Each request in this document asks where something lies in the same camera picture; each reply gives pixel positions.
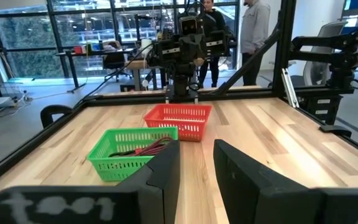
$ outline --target black jacket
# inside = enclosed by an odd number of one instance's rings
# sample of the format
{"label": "black jacket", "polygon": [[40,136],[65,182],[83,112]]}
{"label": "black jacket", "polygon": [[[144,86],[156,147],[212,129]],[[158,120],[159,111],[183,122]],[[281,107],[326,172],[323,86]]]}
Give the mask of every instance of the black jacket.
{"label": "black jacket", "polygon": [[209,37],[212,31],[225,30],[225,22],[220,12],[212,9],[212,12],[206,12],[203,18],[204,34]]}

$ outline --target green basket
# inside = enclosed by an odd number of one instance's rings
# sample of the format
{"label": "green basket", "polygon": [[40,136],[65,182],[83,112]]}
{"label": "green basket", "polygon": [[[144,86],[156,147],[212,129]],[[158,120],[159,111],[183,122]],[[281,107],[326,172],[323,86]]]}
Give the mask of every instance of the green basket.
{"label": "green basket", "polygon": [[153,156],[109,158],[109,155],[143,148],[164,137],[177,140],[178,128],[110,129],[88,154],[87,160],[103,181],[121,181],[140,169]]}

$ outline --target red basket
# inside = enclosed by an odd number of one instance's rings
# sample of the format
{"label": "red basket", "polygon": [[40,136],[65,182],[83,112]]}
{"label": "red basket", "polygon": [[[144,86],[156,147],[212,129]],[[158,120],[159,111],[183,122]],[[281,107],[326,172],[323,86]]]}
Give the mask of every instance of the red basket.
{"label": "red basket", "polygon": [[149,128],[177,127],[179,140],[201,141],[211,110],[210,105],[160,104],[144,119]]}

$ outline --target woman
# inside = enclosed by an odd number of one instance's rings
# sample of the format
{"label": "woman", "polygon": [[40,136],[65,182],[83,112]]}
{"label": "woman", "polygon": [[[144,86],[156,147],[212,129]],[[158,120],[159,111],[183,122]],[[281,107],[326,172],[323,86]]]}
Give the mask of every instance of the woman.
{"label": "woman", "polygon": [[[214,6],[213,0],[204,0],[203,4],[205,6],[205,16],[203,18],[204,34],[205,37],[209,37],[212,31],[224,30],[225,23],[223,16],[220,12],[216,11],[212,7]],[[205,61],[203,66],[200,68],[200,84],[204,88],[204,80],[206,77],[206,72],[209,69],[211,70],[212,76],[212,87],[216,87],[218,84],[219,78],[219,57],[214,57],[210,59],[210,62]]]}

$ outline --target wall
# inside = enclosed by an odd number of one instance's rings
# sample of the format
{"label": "wall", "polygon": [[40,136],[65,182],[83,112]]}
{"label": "wall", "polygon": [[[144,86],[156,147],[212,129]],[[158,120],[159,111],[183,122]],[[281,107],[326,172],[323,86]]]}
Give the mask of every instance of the wall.
{"label": "wall", "polygon": [[[242,24],[242,16],[244,15],[247,7],[242,5],[240,11],[240,29]],[[281,7],[281,0],[261,0],[270,5],[270,22],[269,31],[273,32],[278,19],[278,11]],[[293,37],[299,35],[318,35],[321,26],[329,22],[333,22],[341,18],[343,5],[345,0],[297,0]],[[275,60],[276,45],[274,45],[265,55],[262,61],[262,70],[272,70],[274,65],[269,64]],[[238,56],[239,62],[241,62],[241,54]],[[290,67],[291,74],[303,73],[305,62],[297,61],[295,65]]]}

